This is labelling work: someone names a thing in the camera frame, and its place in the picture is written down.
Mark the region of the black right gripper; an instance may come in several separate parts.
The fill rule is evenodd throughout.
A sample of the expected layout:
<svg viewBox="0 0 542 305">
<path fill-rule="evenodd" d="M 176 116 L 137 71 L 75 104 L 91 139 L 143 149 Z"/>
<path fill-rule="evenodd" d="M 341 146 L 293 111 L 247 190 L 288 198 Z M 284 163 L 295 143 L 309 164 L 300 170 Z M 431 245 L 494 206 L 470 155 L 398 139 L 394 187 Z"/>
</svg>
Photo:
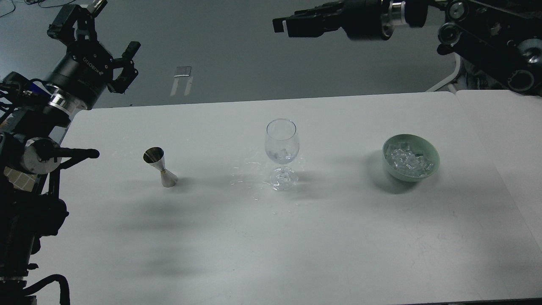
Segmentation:
<svg viewBox="0 0 542 305">
<path fill-rule="evenodd" d="M 403 25 L 402 0 L 345 0 L 327 2 L 273 19 L 275 33 L 289 37 L 320 37 L 341 28 L 350 40 L 387 41 Z"/>
</svg>

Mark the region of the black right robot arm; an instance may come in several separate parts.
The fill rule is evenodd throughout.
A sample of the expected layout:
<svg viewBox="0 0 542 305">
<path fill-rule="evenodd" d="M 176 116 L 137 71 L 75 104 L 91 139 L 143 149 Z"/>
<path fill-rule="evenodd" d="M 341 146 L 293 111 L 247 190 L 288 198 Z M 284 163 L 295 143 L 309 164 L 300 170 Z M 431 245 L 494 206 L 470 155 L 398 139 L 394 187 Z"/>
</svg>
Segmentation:
<svg viewBox="0 0 542 305">
<path fill-rule="evenodd" d="M 541 95 L 540 0 L 339 0 L 273 19 L 275 33 L 389 40 L 399 26 L 424 27 L 429 8 L 445 15 L 437 51 L 455 53 L 515 93 Z"/>
</svg>

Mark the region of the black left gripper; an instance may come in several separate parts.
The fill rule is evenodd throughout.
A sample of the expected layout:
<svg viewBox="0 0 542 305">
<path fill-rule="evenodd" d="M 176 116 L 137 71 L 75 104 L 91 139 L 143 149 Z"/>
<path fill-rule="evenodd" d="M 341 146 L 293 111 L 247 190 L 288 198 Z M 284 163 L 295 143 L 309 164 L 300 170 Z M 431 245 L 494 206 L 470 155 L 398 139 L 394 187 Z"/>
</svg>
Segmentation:
<svg viewBox="0 0 542 305">
<path fill-rule="evenodd" d="M 97 42 L 95 19 L 107 5 L 106 0 L 93 0 L 86 7 L 63 5 L 47 29 L 47 35 L 66 47 L 66 54 L 44 79 L 49 92 L 62 91 L 79 99 L 84 110 L 91 110 L 106 88 L 111 93 L 124 94 L 138 76 L 133 58 L 141 47 L 130 41 L 120 58 L 112 58 Z M 112 79 L 111 70 L 120 69 Z"/>
</svg>

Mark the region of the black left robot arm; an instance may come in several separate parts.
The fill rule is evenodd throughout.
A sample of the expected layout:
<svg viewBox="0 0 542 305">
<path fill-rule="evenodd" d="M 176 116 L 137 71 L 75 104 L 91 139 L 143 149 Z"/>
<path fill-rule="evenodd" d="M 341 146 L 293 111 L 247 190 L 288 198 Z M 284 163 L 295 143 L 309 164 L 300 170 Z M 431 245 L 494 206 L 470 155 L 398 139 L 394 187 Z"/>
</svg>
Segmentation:
<svg viewBox="0 0 542 305">
<path fill-rule="evenodd" d="M 48 77 L 11 72 L 1 80 L 1 170 L 33 178 L 23 187 L 1 173 L 2 305 L 36 305 L 37 292 L 52 283 L 59 285 L 60 305 L 70 304 L 65 276 L 49 275 L 31 285 L 26 278 L 38 268 L 30 259 L 40 251 L 41 238 L 58 234 L 69 216 L 59 195 L 61 171 L 100 155 L 62 147 L 53 131 L 67 131 L 76 113 L 93 109 L 106 89 L 124 94 L 138 76 L 133 62 L 138 41 L 114 58 L 97 38 L 95 20 L 106 5 L 106 0 L 63 5 L 47 35 L 66 46 L 66 54 Z"/>
</svg>

